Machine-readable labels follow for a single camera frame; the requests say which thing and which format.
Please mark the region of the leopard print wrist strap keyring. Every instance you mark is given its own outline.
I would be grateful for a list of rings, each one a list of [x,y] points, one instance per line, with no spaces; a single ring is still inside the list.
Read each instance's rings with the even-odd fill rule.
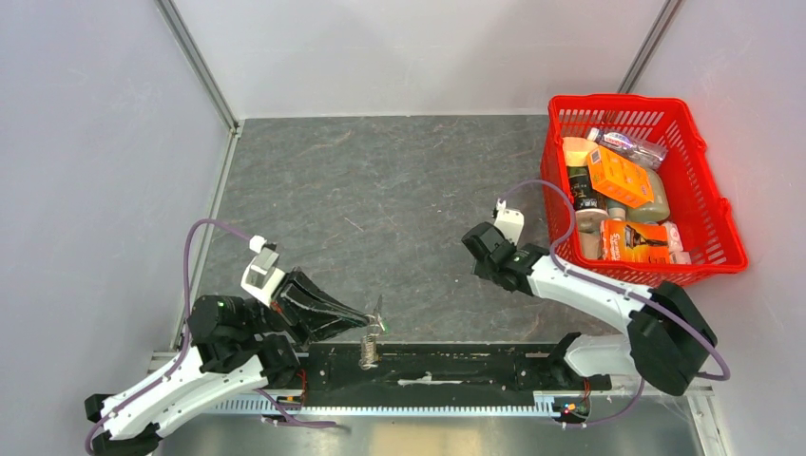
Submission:
[[[367,327],[367,332],[360,341],[359,367],[364,371],[377,368],[380,361],[380,356],[377,351],[377,339],[384,334],[380,326],[382,323],[384,323],[382,317],[382,304],[383,296],[380,295],[372,313],[369,315],[370,321]]]

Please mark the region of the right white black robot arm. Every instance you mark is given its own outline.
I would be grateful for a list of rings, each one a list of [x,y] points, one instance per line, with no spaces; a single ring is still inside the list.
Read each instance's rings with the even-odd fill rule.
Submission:
[[[595,375],[638,375],[652,387],[683,395],[707,377],[708,358],[724,363],[718,339],[680,285],[655,287],[622,282],[575,267],[548,249],[516,246],[493,224],[482,222],[462,237],[473,272],[511,293],[565,304],[618,330],[610,336],[574,335],[548,363],[550,380],[571,389]]]

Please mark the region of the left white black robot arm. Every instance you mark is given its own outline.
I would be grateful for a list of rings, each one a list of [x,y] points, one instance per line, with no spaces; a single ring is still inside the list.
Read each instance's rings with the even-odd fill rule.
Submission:
[[[332,298],[299,268],[248,270],[246,298],[205,295],[186,320],[189,344],[135,386],[85,401],[90,455],[147,455],[195,415],[250,390],[283,390],[303,378],[299,354],[356,328],[381,328]]]

